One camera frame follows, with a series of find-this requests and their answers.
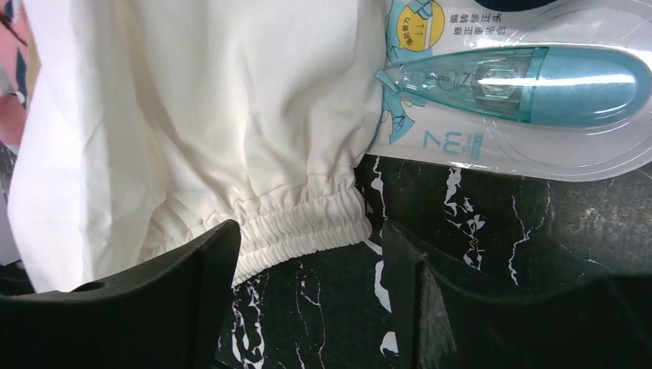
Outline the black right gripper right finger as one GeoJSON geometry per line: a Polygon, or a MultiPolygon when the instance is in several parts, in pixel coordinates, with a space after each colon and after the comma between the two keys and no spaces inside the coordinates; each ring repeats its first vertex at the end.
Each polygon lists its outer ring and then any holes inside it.
{"type": "Polygon", "coordinates": [[[651,277],[537,292],[445,254],[395,221],[384,273],[402,368],[649,368],[651,277]]]}

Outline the white shorts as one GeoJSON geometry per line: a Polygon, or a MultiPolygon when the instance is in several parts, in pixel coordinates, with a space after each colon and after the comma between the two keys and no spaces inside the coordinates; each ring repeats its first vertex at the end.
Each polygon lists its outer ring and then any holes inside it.
{"type": "Polygon", "coordinates": [[[371,235],[383,1],[26,1],[40,69],[8,197],[38,292],[241,228],[235,283],[371,235]]]}

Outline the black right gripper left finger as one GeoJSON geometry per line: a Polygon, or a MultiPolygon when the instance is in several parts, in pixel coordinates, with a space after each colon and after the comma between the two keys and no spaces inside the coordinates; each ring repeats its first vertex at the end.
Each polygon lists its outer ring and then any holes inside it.
{"type": "Polygon", "coordinates": [[[241,246],[236,221],[69,292],[1,299],[3,368],[210,368],[241,246]]]}

